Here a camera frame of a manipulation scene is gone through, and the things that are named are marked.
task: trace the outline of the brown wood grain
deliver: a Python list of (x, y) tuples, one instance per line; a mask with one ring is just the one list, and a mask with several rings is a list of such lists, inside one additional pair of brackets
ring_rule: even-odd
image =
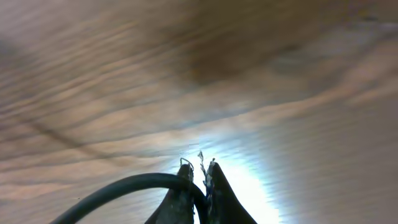
[[(398, 25), (370, 1), (0, 5), (1, 223), (180, 157), (201, 186), (199, 151), (258, 223), (396, 223)], [(82, 223), (143, 223), (164, 193)]]

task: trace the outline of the wire insulation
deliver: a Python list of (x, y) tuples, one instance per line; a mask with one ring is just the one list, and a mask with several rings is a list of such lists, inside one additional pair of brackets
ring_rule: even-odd
[(192, 182), (173, 174), (140, 174), (118, 180), (87, 196), (50, 224), (73, 224), (100, 206), (123, 195), (151, 188), (189, 190), (192, 193), (200, 223), (207, 223), (206, 197)]

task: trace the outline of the curved black cable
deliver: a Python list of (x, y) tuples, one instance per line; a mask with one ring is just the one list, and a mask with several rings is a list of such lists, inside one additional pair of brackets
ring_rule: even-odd
[(207, 222), (206, 198), (202, 191), (192, 182), (173, 174), (140, 174), (118, 180), (87, 196), (69, 208), (50, 224), (72, 224), (100, 206), (122, 197), (123, 195), (151, 188), (168, 188), (173, 190), (189, 190), (193, 196), (200, 223)]

